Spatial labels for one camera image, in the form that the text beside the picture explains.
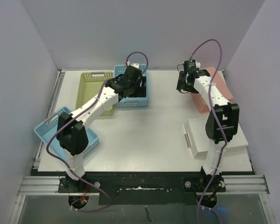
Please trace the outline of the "blue basket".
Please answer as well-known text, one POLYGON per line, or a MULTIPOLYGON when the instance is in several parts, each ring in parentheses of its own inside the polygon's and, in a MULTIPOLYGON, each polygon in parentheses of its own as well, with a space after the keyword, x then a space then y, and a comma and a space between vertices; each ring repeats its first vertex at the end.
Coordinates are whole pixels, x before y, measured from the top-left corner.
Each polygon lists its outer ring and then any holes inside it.
MULTIPOLYGON (((123 74, 126 70, 125 65, 115 65, 114 66, 114 76, 118 76, 119 74, 123 74)), ((124 98, 120 102, 117 103, 118 108, 139 108, 139 107, 147 107, 150 100, 150 90, 149 90, 149 78, 147 71, 143 74, 143 77, 146 78, 146 93, 145 97, 138 98, 124 98)))
MULTIPOLYGON (((34 132, 45 144, 47 144, 51 137, 57 132, 58 117, 63 112, 71 113, 71 110, 66 106, 61 107, 51 117, 44 120, 42 123, 35 127, 34 132)), ((99 144, 99 137, 91 128, 88 128, 86 133, 89 144, 83 151, 84 158, 99 144)), ((60 146, 59 141, 56 138, 50 144, 50 150, 56 156, 66 160, 64 150, 60 146)))

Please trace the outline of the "white plastic basket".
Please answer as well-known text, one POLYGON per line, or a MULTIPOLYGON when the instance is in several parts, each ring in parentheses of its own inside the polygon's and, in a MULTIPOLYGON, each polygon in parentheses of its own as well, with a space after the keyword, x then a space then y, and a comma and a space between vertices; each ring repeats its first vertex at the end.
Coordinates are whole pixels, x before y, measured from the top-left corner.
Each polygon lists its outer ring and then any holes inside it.
MULTIPOLYGON (((207 118, 189 119, 183 126, 186 144, 193 158, 206 158, 208 150, 214 148, 213 140, 207 137, 205 131, 206 121, 207 118)), ((248 141, 241 127, 238 126, 238 132, 228 143, 225 153, 241 153, 247 148, 247 146, 248 141)))

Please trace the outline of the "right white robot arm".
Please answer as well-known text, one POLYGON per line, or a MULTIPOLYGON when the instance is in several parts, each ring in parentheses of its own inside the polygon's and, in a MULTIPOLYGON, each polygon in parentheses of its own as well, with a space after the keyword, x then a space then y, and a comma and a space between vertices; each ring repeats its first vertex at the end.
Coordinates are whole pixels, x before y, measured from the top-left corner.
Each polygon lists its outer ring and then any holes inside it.
POLYGON ((205 125, 207 137, 214 146, 208 150, 203 170, 206 175, 198 179, 199 187, 208 191, 215 186, 211 175, 221 173, 221 160, 228 143, 238 132, 239 106, 231 103, 216 87, 207 70, 201 70, 195 60, 184 61, 183 70, 178 71, 179 77, 176 89, 180 93, 200 94, 208 102, 210 110, 205 125))

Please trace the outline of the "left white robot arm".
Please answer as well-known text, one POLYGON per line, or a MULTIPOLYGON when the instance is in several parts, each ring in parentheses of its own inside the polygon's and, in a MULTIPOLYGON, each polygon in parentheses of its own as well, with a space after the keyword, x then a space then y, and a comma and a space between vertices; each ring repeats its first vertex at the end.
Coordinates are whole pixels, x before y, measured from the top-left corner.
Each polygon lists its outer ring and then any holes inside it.
POLYGON ((82 191, 86 185, 83 153, 89 145, 87 129, 90 124, 122 99, 139 97, 143 88, 140 65, 132 63, 123 74, 105 81, 98 94, 87 103, 69 114, 64 112, 59 116, 56 139, 64 149, 69 186, 74 191, 82 191))

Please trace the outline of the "pink plastic basket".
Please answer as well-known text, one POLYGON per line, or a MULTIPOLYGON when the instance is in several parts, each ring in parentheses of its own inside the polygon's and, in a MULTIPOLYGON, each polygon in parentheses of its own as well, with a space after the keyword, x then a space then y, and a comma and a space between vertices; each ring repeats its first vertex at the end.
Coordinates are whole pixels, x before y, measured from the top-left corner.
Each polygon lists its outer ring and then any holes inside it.
MULTIPOLYGON (((192 93, 192 99, 198 109, 198 111, 201 114, 209 113, 210 112, 210 102, 209 102, 209 86, 210 86, 210 80, 212 76, 214 75, 216 68, 215 67, 208 67, 205 68, 208 73, 210 74, 210 77, 201 77, 198 78, 195 81, 194 88, 198 91, 198 93, 192 93)), ((216 96, 220 100, 222 97, 227 99, 229 102, 234 103, 234 97, 230 90, 228 89, 226 83, 221 78, 219 73, 217 72, 215 75, 214 80, 212 81, 213 84, 211 85, 211 96, 216 96)))

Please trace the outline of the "green plastic basket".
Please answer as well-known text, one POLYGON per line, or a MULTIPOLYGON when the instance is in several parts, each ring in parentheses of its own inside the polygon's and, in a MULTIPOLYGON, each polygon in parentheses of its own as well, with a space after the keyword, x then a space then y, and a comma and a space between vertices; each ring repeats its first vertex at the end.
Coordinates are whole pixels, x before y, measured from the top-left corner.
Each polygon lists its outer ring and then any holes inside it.
POLYGON ((75 109, 80 108, 98 94, 103 82, 113 77, 113 71, 83 72, 80 76, 75 109))

